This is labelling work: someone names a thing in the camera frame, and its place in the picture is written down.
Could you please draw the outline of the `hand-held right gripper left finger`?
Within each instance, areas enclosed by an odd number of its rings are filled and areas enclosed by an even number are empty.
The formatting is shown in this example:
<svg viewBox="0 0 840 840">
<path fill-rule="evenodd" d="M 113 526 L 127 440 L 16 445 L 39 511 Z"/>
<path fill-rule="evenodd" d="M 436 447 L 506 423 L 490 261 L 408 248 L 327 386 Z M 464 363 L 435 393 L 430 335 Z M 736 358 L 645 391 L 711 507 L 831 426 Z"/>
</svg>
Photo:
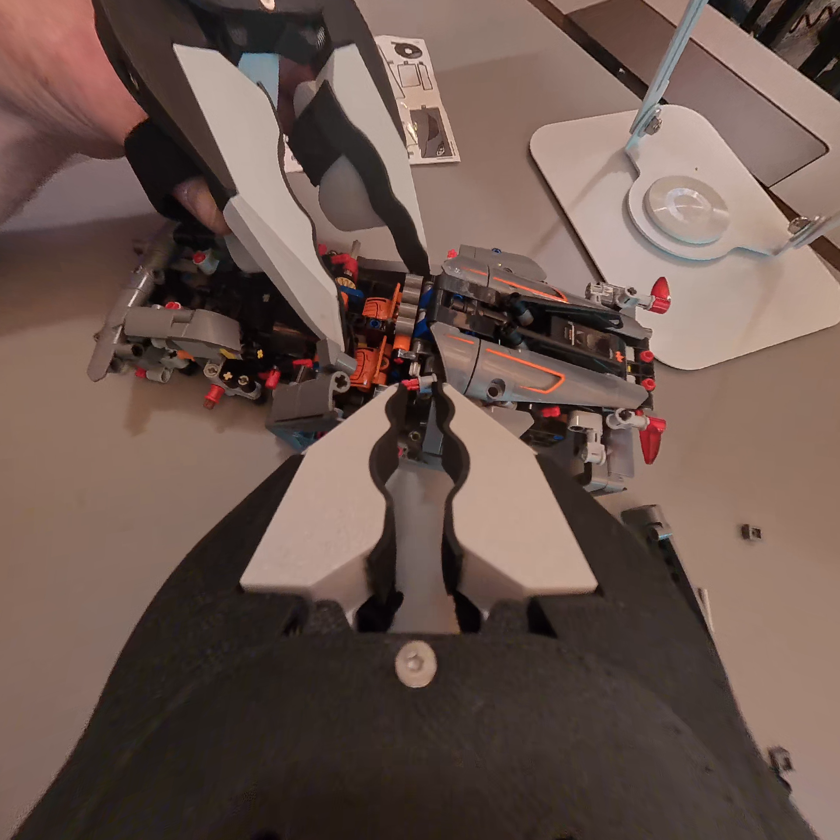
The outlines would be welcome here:
<svg viewBox="0 0 840 840">
<path fill-rule="evenodd" d="M 391 385 L 306 453 L 240 578 L 247 592 L 335 602 L 361 632 L 392 627 L 396 524 L 386 483 L 410 392 Z"/>
</svg>

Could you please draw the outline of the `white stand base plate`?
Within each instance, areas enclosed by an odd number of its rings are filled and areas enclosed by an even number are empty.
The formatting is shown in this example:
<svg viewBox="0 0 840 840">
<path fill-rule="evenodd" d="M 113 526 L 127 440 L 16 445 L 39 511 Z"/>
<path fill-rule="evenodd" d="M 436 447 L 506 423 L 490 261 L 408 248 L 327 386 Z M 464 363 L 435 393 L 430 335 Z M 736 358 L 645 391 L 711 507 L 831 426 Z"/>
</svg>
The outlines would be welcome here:
<svg viewBox="0 0 840 840">
<path fill-rule="evenodd" d="M 609 287 L 655 303 L 654 355 L 694 371 L 838 324 L 838 280 L 811 242 L 838 214 L 796 232 L 706 117 L 663 104 L 706 2 L 688 2 L 641 105 L 547 124 L 531 156 Z"/>
</svg>

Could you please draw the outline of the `orange-lined grey lego section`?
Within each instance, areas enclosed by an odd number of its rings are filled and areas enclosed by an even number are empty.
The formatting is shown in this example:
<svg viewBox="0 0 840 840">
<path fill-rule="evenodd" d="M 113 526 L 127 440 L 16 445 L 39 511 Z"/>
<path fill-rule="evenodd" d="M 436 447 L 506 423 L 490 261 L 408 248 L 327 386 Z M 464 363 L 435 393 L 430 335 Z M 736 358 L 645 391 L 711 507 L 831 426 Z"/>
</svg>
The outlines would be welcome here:
<svg viewBox="0 0 840 840">
<path fill-rule="evenodd" d="M 656 387 L 653 332 L 637 310 L 670 303 L 664 277 L 647 293 L 597 281 L 577 295 L 529 257 L 462 245 L 434 279 L 423 325 L 447 384 L 468 398 L 634 412 Z"/>
</svg>

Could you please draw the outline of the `person's left hand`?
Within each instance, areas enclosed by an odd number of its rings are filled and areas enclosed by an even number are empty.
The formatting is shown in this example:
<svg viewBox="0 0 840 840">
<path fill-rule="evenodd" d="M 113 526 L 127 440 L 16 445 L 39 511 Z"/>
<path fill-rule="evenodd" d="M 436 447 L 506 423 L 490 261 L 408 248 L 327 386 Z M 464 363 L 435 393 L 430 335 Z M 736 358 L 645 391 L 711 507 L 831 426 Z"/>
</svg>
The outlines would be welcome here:
<svg viewBox="0 0 840 840">
<path fill-rule="evenodd" d="M 112 160 L 147 115 L 106 57 L 88 1 L 1 2 L 1 220 L 70 158 Z"/>
</svg>

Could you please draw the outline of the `black lego panel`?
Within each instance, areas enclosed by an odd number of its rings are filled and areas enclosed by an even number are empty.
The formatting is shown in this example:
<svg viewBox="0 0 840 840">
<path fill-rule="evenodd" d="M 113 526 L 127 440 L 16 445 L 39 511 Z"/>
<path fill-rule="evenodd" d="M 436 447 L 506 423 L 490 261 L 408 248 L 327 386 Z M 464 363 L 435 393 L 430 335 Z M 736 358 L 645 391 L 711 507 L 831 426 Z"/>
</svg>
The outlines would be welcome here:
<svg viewBox="0 0 840 840">
<path fill-rule="evenodd" d="M 681 562 L 676 550 L 674 533 L 659 506 L 646 505 L 629 508 L 620 513 L 624 526 L 647 546 L 649 551 L 662 560 L 669 577 L 677 590 L 686 599 L 691 611 L 713 637 L 713 622 L 708 590 L 695 586 Z"/>
</svg>

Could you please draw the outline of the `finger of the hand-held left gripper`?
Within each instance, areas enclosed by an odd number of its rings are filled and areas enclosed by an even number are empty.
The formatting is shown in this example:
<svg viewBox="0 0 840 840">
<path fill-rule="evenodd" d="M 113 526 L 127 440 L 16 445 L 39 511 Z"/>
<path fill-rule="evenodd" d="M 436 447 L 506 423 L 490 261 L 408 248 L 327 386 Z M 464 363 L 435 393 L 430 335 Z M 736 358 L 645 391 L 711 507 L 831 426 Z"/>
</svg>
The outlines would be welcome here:
<svg viewBox="0 0 840 840">
<path fill-rule="evenodd" d="M 384 68 L 357 44 L 334 47 L 313 80 L 298 84 L 290 149 L 332 226 L 386 228 L 410 272 L 429 272 L 424 224 L 396 102 Z"/>
<path fill-rule="evenodd" d="M 318 339 L 345 354 L 340 293 L 287 183 L 270 98 L 215 50 L 174 45 L 174 52 L 234 180 L 227 224 Z"/>
</svg>

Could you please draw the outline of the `grey black lego car chassis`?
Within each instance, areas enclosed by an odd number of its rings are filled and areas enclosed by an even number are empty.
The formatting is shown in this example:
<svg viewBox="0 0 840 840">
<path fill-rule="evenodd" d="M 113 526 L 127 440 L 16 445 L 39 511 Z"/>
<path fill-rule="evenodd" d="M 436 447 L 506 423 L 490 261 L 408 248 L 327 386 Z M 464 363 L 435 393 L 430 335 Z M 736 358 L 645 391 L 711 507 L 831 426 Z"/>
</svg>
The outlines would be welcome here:
<svg viewBox="0 0 840 840">
<path fill-rule="evenodd" d="M 202 372 L 206 409 L 225 397 L 267 403 L 266 426 L 297 451 L 350 418 L 388 385 L 405 385 L 400 455 L 442 468 L 443 436 L 433 384 L 446 382 L 424 304 L 434 276 L 390 266 L 360 266 L 349 252 L 318 246 L 337 285 L 350 362 L 338 369 L 318 339 L 262 271 L 239 268 L 233 246 L 200 233 L 197 224 L 167 225 L 139 250 L 141 261 L 102 328 L 88 366 L 94 381 L 132 371 L 167 383 L 176 371 Z M 605 412 L 470 399 L 535 452 L 558 448 L 583 488 L 595 496 L 624 491 L 634 477 L 634 436 L 653 464 L 666 420 L 653 405 Z"/>
</svg>

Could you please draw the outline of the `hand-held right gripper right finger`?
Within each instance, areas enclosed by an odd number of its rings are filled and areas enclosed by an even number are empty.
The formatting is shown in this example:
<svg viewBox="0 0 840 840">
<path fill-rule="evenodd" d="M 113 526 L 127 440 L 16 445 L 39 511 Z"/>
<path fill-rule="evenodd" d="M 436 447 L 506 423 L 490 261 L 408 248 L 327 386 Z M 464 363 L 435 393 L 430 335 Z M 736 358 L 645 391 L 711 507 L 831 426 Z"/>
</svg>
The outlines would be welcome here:
<svg viewBox="0 0 840 840">
<path fill-rule="evenodd" d="M 598 583 L 532 449 L 452 385 L 434 386 L 444 504 L 442 572 L 461 632 L 500 602 L 589 595 Z"/>
</svg>

